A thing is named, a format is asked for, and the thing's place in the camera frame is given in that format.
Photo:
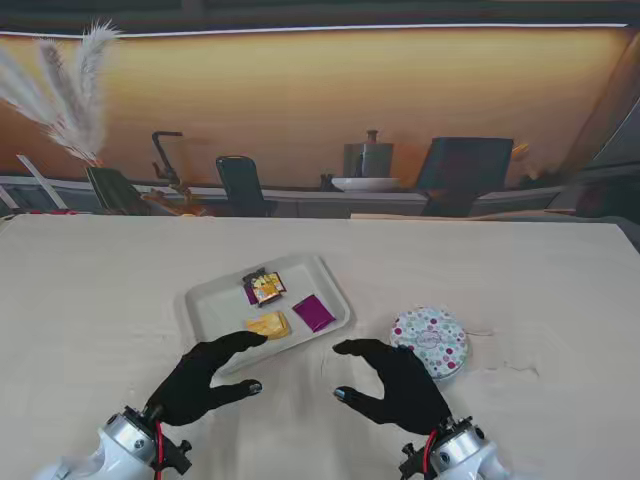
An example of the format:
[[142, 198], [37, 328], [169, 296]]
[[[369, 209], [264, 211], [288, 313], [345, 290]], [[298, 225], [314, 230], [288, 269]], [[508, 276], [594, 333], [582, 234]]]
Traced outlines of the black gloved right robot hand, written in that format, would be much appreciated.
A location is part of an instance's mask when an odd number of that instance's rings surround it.
[[384, 395], [374, 398], [352, 387], [340, 386], [334, 396], [378, 425], [394, 424], [428, 435], [451, 417], [451, 410], [423, 363], [406, 347], [393, 347], [377, 339], [345, 340], [333, 346], [340, 355], [363, 358], [372, 367]]

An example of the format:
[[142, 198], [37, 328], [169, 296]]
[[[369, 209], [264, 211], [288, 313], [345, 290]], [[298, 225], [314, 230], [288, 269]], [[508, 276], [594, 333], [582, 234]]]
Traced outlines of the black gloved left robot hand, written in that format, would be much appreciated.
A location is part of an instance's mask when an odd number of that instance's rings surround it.
[[262, 384], [255, 379], [217, 387], [213, 387], [211, 381], [217, 370], [235, 354], [266, 341], [263, 335], [238, 331], [196, 344], [147, 401], [147, 418], [154, 424], [190, 425], [212, 410], [259, 394]]

